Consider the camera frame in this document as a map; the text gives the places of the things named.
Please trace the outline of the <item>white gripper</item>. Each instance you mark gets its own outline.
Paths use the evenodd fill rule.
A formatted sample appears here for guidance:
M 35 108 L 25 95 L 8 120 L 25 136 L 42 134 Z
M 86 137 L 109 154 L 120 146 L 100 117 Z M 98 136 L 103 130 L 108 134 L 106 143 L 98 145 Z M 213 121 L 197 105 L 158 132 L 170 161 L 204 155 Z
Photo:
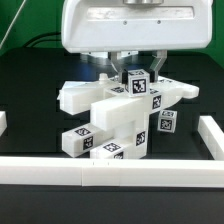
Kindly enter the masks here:
M 65 0 L 62 45 L 71 53 L 110 52 L 117 81 L 128 83 L 120 51 L 154 51 L 157 82 L 166 50 L 206 47 L 212 38 L 213 0 Z

